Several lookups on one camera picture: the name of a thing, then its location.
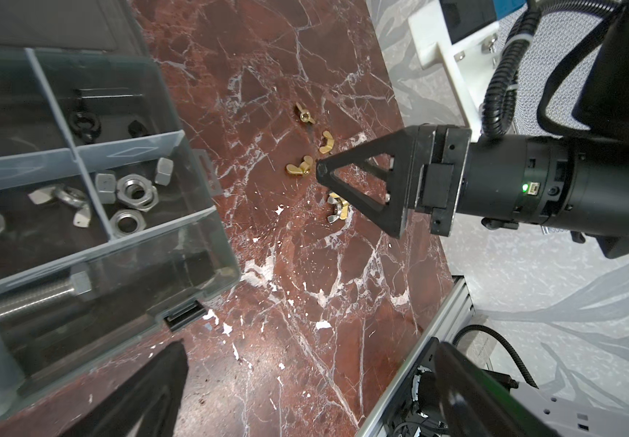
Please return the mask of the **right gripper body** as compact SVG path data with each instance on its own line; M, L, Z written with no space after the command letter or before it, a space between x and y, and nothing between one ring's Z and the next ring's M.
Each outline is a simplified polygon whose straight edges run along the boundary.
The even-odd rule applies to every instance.
M472 130L466 127L418 129L413 209L430 217L429 230L436 236L451 233L471 139Z

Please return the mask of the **black wing nut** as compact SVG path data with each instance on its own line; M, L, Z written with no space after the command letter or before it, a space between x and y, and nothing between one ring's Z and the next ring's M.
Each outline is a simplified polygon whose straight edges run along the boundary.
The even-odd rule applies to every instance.
M94 144L102 133L101 120L88 109L82 98L76 100L68 124L72 133L86 145Z

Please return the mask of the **steel wing nut lower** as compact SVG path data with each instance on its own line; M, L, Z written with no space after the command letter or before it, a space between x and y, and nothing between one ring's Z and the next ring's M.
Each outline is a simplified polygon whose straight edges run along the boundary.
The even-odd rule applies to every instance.
M331 213L327 216L327 222L333 224L338 220L341 220L343 212L343 201L341 198L329 196L327 198L327 204L332 208Z

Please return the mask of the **small black hex nut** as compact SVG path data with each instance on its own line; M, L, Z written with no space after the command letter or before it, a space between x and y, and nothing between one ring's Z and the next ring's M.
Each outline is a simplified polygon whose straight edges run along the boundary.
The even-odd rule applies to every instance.
M143 138L150 135L146 125L137 119L127 126L127 131L131 138Z

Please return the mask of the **brass wing nut right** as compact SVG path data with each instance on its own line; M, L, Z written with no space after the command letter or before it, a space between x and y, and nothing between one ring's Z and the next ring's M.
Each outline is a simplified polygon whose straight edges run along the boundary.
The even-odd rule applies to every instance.
M338 220L346 220L349 215L349 202L341 198L334 192L329 193L327 203L334 207L334 213L327 217L329 223L334 223Z

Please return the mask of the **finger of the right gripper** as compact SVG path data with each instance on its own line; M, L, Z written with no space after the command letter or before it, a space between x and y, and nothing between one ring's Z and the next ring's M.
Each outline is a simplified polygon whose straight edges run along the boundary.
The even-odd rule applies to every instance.
M316 179L385 234L399 239L407 227L407 213L414 207L415 180L427 164L435 136L435 127L405 127L318 160ZM376 200L343 180L341 174L349 167L381 180L385 184L385 196Z

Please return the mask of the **brass wing nut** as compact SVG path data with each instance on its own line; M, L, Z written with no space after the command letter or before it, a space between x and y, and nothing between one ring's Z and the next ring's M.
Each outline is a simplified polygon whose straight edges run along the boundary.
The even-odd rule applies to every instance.
M320 154L322 155L326 155L329 154L335 145L335 139L333 137L333 135L331 134L330 131L328 130L324 130L322 132L322 144L320 145L320 147L318 148L318 151Z
M316 121L310 111L300 102L296 102L296 114L302 123L316 125Z
M334 213L327 217L329 223L334 223L338 220L346 220L349 215L349 202L341 198L334 192L329 193L327 203L334 207Z
M287 164L285 171L291 176L306 176L314 167L315 160L311 156L304 156L299 165Z

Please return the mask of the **brass wing nut far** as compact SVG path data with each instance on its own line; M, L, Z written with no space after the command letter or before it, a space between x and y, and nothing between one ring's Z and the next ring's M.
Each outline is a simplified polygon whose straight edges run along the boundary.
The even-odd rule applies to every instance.
M316 121L310 111L300 102L296 102L296 114L302 123L316 125Z

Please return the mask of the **brass wing nut bottom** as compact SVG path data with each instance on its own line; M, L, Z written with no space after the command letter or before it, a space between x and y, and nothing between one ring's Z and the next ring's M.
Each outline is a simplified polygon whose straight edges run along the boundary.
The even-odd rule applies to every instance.
M322 132L322 144L320 145L320 147L318 148L318 151L320 154L322 155L326 155L329 154L335 145L335 139L333 137L333 135L331 134L330 131L328 130L324 130Z

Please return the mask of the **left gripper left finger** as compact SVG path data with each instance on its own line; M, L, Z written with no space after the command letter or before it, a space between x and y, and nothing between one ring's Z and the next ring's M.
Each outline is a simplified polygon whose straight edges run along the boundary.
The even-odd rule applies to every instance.
M65 436L172 436L189 372L182 342L173 342L65 431Z

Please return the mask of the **brass wing nut left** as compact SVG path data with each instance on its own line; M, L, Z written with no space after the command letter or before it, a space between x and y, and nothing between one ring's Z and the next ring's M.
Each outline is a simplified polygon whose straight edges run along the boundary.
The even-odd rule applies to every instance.
M315 160L311 156L304 156L299 165L287 164L285 171L291 176L306 176L314 167Z

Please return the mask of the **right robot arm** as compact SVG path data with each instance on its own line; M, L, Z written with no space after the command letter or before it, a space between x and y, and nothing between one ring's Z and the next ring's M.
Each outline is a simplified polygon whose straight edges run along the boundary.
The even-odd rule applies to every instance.
M594 27L551 72L537 108L540 137L512 135L518 71L544 16L585 13ZM405 127L318 161L318 182L400 238L410 211L433 234L456 214L487 229L522 224L629 254L629 1L531 1L489 80L480 130Z

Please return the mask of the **grey plastic organizer box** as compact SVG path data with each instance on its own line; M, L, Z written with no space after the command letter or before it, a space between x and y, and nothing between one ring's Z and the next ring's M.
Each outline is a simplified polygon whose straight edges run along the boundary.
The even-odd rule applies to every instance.
M0 1L0 422L236 285L125 1Z

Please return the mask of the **steel hex nut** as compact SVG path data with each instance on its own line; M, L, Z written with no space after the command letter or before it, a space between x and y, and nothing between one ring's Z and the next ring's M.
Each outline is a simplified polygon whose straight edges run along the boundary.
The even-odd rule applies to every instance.
M119 209L110 218L110 224L116 238L134 235L147 227L143 213L136 209Z
M159 158L156 163L154 184L166 187L171 183L174 173L174 162L170 158Z
M113 172L98 172L94 175L94 187L103 205L116 202L117 178Z
M147 212L159 203L156 187L150 180L138 174L130 174L117 180L116 198L126 207L141 212Z

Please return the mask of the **steel hex bolt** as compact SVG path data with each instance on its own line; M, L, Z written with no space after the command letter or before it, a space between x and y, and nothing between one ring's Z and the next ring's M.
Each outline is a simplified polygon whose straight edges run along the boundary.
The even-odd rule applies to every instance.
M71 274L67 279L53 280L17 291L0 300L0 322L34 313L71 297L92 291L92 282L86 271Z

